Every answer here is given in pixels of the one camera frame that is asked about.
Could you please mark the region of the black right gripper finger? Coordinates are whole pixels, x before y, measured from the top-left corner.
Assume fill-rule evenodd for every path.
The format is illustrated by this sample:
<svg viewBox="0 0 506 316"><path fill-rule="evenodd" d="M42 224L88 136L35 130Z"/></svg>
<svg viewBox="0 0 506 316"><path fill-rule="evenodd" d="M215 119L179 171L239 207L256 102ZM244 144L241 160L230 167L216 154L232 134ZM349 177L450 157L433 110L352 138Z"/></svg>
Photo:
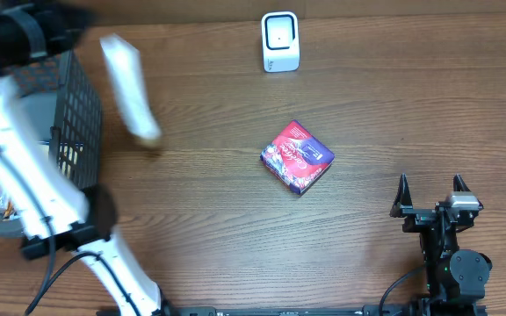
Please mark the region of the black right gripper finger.
<svg viewBox="0 0 506 316"><path fill-rule="evenodd" d="M452 187L455 192L470 192L461 174L456 174L452 179Z"/></svg>
<svg viewBox="0 0 506 316"><path fill-rule="evenodd" d="M397 194L389 214L393 218L402 218L409 215L412 209L413 203L408 187L408 179L406 174L402 173L400 176Z"/></svg>

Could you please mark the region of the white cosmetic tube gold cap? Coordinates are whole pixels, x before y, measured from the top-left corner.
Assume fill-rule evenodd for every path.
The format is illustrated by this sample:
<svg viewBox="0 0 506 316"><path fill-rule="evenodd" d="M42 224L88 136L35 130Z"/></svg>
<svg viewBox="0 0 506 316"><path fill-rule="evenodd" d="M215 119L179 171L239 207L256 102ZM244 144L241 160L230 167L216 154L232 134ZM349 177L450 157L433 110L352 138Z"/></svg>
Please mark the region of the white cosmetic tube gold cap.
<svg viewBox="0 0 506 316"><path fill-rule="evenodd" d="M117 34L99 39L115 102L126 129L143 147L160 147L163 131L151 111L140 51Z"/></svg>

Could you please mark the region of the yellow blue snack bag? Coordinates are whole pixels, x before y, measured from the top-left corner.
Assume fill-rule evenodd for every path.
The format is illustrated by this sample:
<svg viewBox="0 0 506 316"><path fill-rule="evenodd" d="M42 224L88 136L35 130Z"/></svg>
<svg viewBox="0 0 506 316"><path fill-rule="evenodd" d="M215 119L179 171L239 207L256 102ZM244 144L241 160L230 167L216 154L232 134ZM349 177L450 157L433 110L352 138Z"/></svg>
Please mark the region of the yellow blue snack bag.
<svg viewBox="0 0 506 316"><path fill-rule="evenodd" d="M0 221L13 220L15 215L11 198L0 188Z"/></svg>

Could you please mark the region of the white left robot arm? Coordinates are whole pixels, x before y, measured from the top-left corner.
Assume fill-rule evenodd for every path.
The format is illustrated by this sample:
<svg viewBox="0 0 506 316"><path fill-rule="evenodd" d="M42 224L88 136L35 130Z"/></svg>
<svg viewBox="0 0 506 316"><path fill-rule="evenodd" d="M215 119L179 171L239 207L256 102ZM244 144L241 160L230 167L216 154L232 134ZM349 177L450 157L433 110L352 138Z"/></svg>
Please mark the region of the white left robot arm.
<svg viewBox="0 0 506 316"><path fill-rule="evenodd" d="M112 194L98 182L103 112L74 49L93 13L58 1L0 8L0 189L18 219L25 258L47 258L45 294L61 275L59 250L83 262L119 315L171 315L158 284L121 235Z"/></svg>

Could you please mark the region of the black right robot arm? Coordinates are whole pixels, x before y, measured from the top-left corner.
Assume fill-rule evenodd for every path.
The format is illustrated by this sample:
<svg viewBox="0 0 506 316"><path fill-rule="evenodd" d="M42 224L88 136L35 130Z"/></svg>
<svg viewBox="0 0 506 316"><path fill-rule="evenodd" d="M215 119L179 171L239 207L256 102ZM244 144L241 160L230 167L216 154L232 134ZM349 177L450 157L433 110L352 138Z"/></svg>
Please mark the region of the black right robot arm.
<svg viewBox="0 0 506 316"><path fill-rule="evenodd" d="M405 174L400 176L392 218L403 218L402 231L417 233L423 265L396 280L382 295L380 315L485 315L477 302L485 297L485 285L493 268L491 260L458 244L458 234L474 226L483 210L482 202L467 187L461 175L454 176L452 192L432 209L415 208ZM413 297L406 305L387 307L391 291L406 279L424 272L428 293Z"/></svg>

